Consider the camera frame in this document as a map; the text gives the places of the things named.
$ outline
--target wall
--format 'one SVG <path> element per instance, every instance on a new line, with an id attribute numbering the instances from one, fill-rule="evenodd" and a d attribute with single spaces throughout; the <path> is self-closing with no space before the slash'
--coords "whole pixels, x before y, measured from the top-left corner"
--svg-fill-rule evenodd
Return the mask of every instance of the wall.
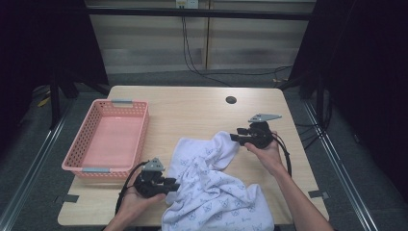
<path id="1" fill-rule="evenodd" d="M 175 1 L 87 0 L 88 6 L 175 8 Z M 310 13 L 315 1 L 199 1 L 199 9 Z M 186 70 L 180 17 L 92 15 L 108 74 Z M 293 64 L 305 21 L 186 18 L 197 69 L 273 68 Z"/>

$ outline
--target forearm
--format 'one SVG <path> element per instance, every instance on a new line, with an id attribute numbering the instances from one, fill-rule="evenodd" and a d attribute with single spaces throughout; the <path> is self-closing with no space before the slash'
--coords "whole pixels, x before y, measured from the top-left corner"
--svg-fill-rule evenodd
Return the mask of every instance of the forearm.
<path id="1" fill-rule="evenodd" d="M 104 231 L 122 231 L 129 226 L 131 222 L 132 221 L 125 215 L 122 216 L 118 214 L 109 222 Z"/>
<path id="2" fill-rule="evenodd" d="M 283 166 L 273 175 L 291 211 L 296 230 L 333 230 L 330 223 L 300 190 Z"/>

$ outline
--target white towel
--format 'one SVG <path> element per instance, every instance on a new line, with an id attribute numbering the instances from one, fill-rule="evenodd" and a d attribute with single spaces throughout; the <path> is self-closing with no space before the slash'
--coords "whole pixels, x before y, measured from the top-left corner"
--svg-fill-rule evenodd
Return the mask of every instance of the white towel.
<path id="1" fill-rule="evenodd" d="M 181 184 L 170 192 L 162 218 L 167 230 L 273 230 L 273 217 L 259 185 L 248 188 L 221 170 L 239 149 L 226 132 L 210 141 L 179 140 L 167 177 Z"/>

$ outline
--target metal bracket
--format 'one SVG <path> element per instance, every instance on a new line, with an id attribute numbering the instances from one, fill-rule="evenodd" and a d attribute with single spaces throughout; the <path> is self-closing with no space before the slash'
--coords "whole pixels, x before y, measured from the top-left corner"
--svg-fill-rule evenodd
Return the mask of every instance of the metal bracket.
<path id="1" fill-rule="evenodd" d="M 143 170 L 145 171 L 164 171 L 165 167 L 163 167 L 159 159 L 155 157 L 153 160 L 147 162 L 147 164 L 143 166 Z"/>
<path id="2" fill-rule="evenodd" d="M 248 122 L 265 122 L 268 120 L 273 120 L 276 118 L 281 118 L 281 115 L 270 115 L 270 114 L 256 114 Z"/>

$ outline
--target black cable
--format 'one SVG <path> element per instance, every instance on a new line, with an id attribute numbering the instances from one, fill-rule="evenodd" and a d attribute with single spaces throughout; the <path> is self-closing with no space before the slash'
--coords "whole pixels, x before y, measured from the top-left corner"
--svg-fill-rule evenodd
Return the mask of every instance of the black cable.
<path id="1" fill-rule="evenodd" d="M 301 142 L 305 142 L 305 141 L 307 141 L 307 140 L 310 140 L 311 138 L 315 138 L 316 136 L 319 136 L 319 134 L 313 134 L 312 136 L 309 136 L 309 137 L 307 137 L 307 138 L 304 138 L 304 139 L 302 139 L 302 140 L 300 140 Z"/>
<path id="2" fill-rule="evenodd" d="M 295 123 L 295 126 L 299 126 L 299 127 L 314 127 L 314 126 L 318 126 L 317 123 L 311 123 L 311 124 L 302 124 L 302 123 Z"/>
<path id="3" fill-rule="evenodd" d="M 309 132 L 310 130 L 314 129 L 315 127 L 309 127 L 308 129 L 304 130 L 303 132 L 298 133 L 299 136 Z"/>
<path id="4" fill-rule="evenodd" d="M 127 186 L 129 184 L 129 180 L 130 178 L 132 178 L 133 174 L 135 173 L 135 171 L 141 167 L 146 165 L 148 162 L 141 162 L 140 164 L 138 164 L 137 166 L 135 166 L 135 168 L 133 168 L 133 170 L 130 172 L 128 178 L 125 181 L 125 184 L 123 185 L 122 190 L 119 193 L 119 198 L 117 199 L 117 203 L 116 203 L 116 208 L 115 208 L 115 215 L 117 214 L 117 212 L 119 211 L 120 205 L 122 204 L 122 200 L 123 200 L 123 196 L 125 195 L 126 191 L 129 189 L 129 187 Z"/>
<path id="5" fill-rule="evenodd" d="M 218 80 L 218 79 L 210 78 L 210 77 L 208 77 L 208 75 L 225 75 L 225 74 L 228 74 L 228 75 L 260 76 L 260 75 L 273 74 L 273 75 L 275 76 L 275 80 L 276 80 L 276 81 L 275 81 L 275 86 L 274 86 L 274 88 L 276 88 L 276 87 L 277 87 L 277 83 L 278 83 L 278 78 L 277 78 L 276 73 L 278 73 L 278 72 L 280 72 L 280 71 L 282 71 L 282 70 L 285 70 L 285 69 L 287 69 L 287 68 L 293 67 L 292 65 L 284 65 L 284 66 L 279 66 L 279 67 L 273 69 L 273 71 L 262 72 L 262 73 L 239 73 L 239 72 L 211 72 L 211 73 L 202 73 L 202 72 L 200 72 L 200 71 L 195 67 L 194 62 L 192 61 L 192 56 L 191 56 L 191 51 L 190 51 L 190 45 L 189 45 L 189 39 L 188 39 L 188 36 L 187 36 L 187 25 L 186 25 L 186 18 L 185 18 L 185 17 L 182 17 L 182 24 L 183 24 L 183 53 L 184 53 L 184 61 L 185 61 L 185 63 L 186 63 L 187 68 L 188 68 L 192 73 L 198 74 L 198 75 L 200 75 L 200 76 L 203 77 L 203 78 L 210 79 L 210 80 L 213 80 L 213 81 L 217 81 L 217 82 L 219 82 L 219 83 L 221 83 L 221 84 L 223 84 L 223 85 L 226 85 L 226 86 L 228 86 L 228 87 L 232 87 L 231 85 L 229 85 L 229 84 L 227 84 L 227 83 L 225 83 L 225 82 L 222 82 L 222 81 L 220 81 L 220 80 Z M 189 55 L 190 63 L 191 63 L 192 68 L 191 68 L 191 66 L 189 65 L 189 62 L 188 62 L 188 60 L 187 60 L 187 54 Z"/>
<path id="6" fill-rule="evenodd" d="M 290 153 L 288 152 L 288 149 L 286 148 L 285 143 L 283 142 L 282 138 L 279 137 L 277 134 L 273 134 L 277 139 L 275 139 L 278 144 L 281 146 L 283 153 L 285 155 L 286 159 L 286 167 L 288 169 L 289 175 L 292 177 L 292 163 L 291 163 L 291 158 L 290 158 Z"/>
<path id="7" fill-rule="evenodd" d="M 323 136 L 325 132 L 322 132 L 320 134 L 318 134 L 312 141 L 309 142 L 309 144 L 307 144 L 303 149 L 306 150 L 308 149 L 315 141 L 317 141 L 319 138 L 321 138 Z"/>
<path id="8" fill-rule="evenodd" d="M 297 78 L 294 78 L 292 80 L 289 80 L 288 82 L 286 82 L 285 84 L 279 86 L 279 89 L 281 91 L 286 90 L 288 88 L 292 88 L 294 86 L 299 85 L 302 81 L 304 81 L 310 74 L 312 73 L 312 71 L 306 71 L 305 73 L 299 75 Z"/>
<path id="9" fill-rule="evenodd" d="M 197 74 L 197 75 L 199 75 L 199 76 L 201 76 L 201 77 L 203 77 L 203 78 L 206 78 L 206 79 L 210 79 L 210 80 L 219 82 L 219 83 L 221 83 L 222 85 L 225 85 L 225 86 L 227 86 L 227 87 L 232 87 L 231 85 L 229 85 L 229 84 L 227 84 L 227 83 L 225 83 L 225 82 L 222 82 L 222 81 L 220 81 L 220 80 L 218 80 L 218 79 L 210 78 L 210 77 L 208 77 L 208 76 L 206 76 L 206 75 L 200 73 L 200 72 L 197 70 L 197 68 L 195 68 L 194 62 L 192 61 L 191 52 L 190 52 L 189 39 L 188 39 L 188 36 L 187 36 L 187 27 L 186 27 L 186 18 L 185 18 L 185 17 L 182 17 L 182 24 L 183 24 L 183 53 L 184 53 L 184 61 L 186 62 L 187 68 L 188 68 L 192 73 Z M 189 54 L 189 57 L 190 57 L 190 62 L 191 62 L 192 69 L 191 69 L 191 67 L 190 67 L 190 65 L 189 65 L 189 62 L 187 61 L 186 45 L 187 45 L 187 51 L 188 51 L 188 54 Z"/>

